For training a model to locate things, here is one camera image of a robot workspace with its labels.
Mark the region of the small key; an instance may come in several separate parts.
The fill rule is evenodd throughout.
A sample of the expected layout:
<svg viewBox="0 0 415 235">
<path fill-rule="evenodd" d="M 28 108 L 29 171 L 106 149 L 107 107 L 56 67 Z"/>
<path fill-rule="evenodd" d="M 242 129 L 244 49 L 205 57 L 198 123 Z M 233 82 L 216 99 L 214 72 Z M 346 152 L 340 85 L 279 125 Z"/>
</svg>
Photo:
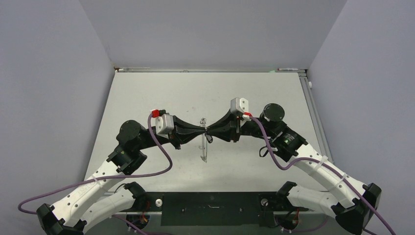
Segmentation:
<svg viewBox="0 0 415 235">
<path fill-rule="evenodd" d="M 213 137 L 211 135 L 206 135 L 206 140 L 208 143 L 212 143 L 213 142 Z"/>
</svg>

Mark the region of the metal ring plate with keyrings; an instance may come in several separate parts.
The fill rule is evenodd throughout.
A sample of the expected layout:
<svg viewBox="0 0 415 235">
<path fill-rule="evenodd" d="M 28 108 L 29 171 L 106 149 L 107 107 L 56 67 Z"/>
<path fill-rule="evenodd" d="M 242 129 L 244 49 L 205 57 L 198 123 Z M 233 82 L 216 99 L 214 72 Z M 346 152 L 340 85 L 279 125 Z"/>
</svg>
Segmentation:
<svg viewBox="0 0 415 235">
<path fill-rule="evenodd" d="M 200 120 L 200 126 L 203 127 L 204 129 L 206 129 L 206 119 L 203 117 Z M 207 157 L 208 157 L 208 141 L 207 141 L 207 137 L 206 137 L 206 133 L 203 133 L 201 135 L 201 145 L 199 146 L 199 149 L 202 151 L 200 158 L 202 159 L 203 162 L 207 163 Z"/>
</svg>

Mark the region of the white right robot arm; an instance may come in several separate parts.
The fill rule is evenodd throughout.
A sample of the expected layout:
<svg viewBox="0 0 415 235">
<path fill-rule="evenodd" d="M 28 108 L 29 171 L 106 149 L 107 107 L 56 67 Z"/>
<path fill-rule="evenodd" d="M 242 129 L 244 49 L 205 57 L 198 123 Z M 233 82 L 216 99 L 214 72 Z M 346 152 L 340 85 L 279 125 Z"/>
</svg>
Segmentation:
<svg viewBox="0 0 415 235">
<path fill-rule="evenodd" d="M 297 167 L 325 188 L 321 192 L 286 182 L 276 197 L 277 205 L 284 210 L 294 206 L 324 213 L 349 233 L 360 235 L 378 208 L 381 188 L 341 171 L 288 127 L 284 115 L 284 109 L 275 103 L 267 104 L 257 118 L 244 108 L 231 108 L 208 126 L 207 134 L 227 142 L 236 142 L 241 136 L 264 139 L 271 158 L 281 170 Z"/>
</svg>

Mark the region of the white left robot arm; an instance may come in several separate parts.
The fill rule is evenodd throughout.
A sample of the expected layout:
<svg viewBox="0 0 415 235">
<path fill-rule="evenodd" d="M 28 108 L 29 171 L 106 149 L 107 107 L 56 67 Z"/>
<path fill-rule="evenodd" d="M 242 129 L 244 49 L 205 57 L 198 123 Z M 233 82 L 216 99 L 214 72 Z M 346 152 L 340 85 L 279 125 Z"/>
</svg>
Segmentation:
<svg viewBox="0 0 415 235">
<path fill-rule="evenodd" d="M 163 148 L 170 143 L 176 149 L 205 133 L 205 128 L 187 123 L 163 110 L 154 110 L 147 127 L 135 120 L 124 122 L 116 137 L 118 145 L 101 166 L 85 181 L 71 185 L 73 191 L 53 204 L 43 204 L 36 215 L 48 235 L 83 235 L 95 224 L 113 214 L 144 208 L 144 189 L 132 182 L 121 191 L 101 199 L 114 185 L 127 178 L 147 178 L 167 173 L 173 167 L 171 157 Z M 147 160 L 142 150 L 157 146 L 167 158 L 166 169 L 136 175 L 135 171 Z"/>
</svg>

